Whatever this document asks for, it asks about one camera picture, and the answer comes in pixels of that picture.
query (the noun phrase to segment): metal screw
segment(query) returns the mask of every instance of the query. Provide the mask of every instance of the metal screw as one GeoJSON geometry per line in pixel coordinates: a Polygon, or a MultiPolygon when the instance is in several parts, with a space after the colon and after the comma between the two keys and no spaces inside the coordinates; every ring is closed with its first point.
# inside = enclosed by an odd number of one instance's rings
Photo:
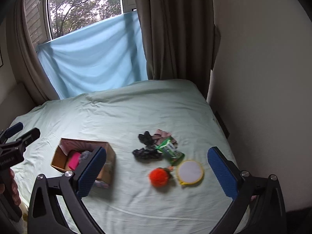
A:
{"type": "Polygon", "coordinates": [[[270,178],[271,178],[271,180],[274,180],[274,181],[277,180],[277,176],[274,174],[270,175],[270,178]]]}
{"type": "Polygon", "coordinates": [[[73,175],[72,171],[66,171],[65,172],[65,177],[71,177],[73,175]]]}
{"type": "Polygon", "coordinates": [[[244,177],[249,177],[250,173],[248,171],[241,171],[241,175],[244,177]]]}
{"type": "Polygon", "coordinates": [[[43,177],[44,177],[43,174],[39,174],[39,175],[37,176],[37,180],[41,180],[41,179],[43,179],[43,177]]]}

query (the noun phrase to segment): blue gripper pad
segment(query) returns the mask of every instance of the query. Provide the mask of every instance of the blue gripper pad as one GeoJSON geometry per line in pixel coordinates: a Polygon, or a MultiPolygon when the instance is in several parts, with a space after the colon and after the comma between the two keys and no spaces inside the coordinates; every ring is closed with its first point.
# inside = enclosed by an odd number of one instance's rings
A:
{"type": "Polygon", "coordinates": [[[212,147],[208,150],[208,163],[216,175],[225,195],[235,200],[238,195],[237,181],[214,148],[216,147],[212,147]]]}
{"type": "Polygon", "coordinates": [[[101,171],[105,162],[106,150],[101,147],[78,179],[78,198],[81,199],[82,197],[86,197],[89,194],[93,183],[96,180],[96,177],[99,175],[99,172],[101,171]]]}
{"type": "Polygon", "coordinates": [[[16,123],[14,126],[6,130],[5,137],[9,139],[10,137],[14,136],[15,134],[17,134],[18,132],[22,130],[23,130],[23,123],[22,122],[16,123]]]}

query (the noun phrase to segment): window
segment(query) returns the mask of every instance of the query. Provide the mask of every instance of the window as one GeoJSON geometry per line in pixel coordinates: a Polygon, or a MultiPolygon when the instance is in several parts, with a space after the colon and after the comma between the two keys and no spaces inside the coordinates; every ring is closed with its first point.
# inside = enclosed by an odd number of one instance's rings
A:
{"type": "Polygon", "coordinates": [[[36,47],[135,8],[135,0],[26,0],[27,26],[36,47]]]}

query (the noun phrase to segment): white wall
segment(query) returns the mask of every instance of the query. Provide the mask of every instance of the white wall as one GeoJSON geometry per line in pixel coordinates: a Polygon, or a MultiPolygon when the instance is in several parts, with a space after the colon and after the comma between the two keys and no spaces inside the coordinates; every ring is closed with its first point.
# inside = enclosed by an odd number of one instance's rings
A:
{"type": "Polygon", "coordinates": [[[213,0],[221,43],[208,101],[241,169],[312,205],[312,23],[297,0],[213,0]]]}
{"type": "Polygon", "coordinates": [[[4,100],[7,94],[16,85],[10,60],[7,54],[7,40],[5,34],[5,20],[0,25],[0,50],[3,60],[3,66],[0,67],[0,103],[4,100]]]}

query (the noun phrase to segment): green package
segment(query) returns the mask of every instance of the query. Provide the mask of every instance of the green package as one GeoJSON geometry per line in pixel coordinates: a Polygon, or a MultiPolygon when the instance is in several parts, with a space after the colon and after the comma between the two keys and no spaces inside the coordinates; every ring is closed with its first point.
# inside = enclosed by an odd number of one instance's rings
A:
{"type": "Polygon", "coordinates": [[[155,147],[162,152],[171,165],[177,165],[185,156],[182,152],[177,151],[175,146],[171,143],[171,139],[165,139],[160,145],[155,147]]]}

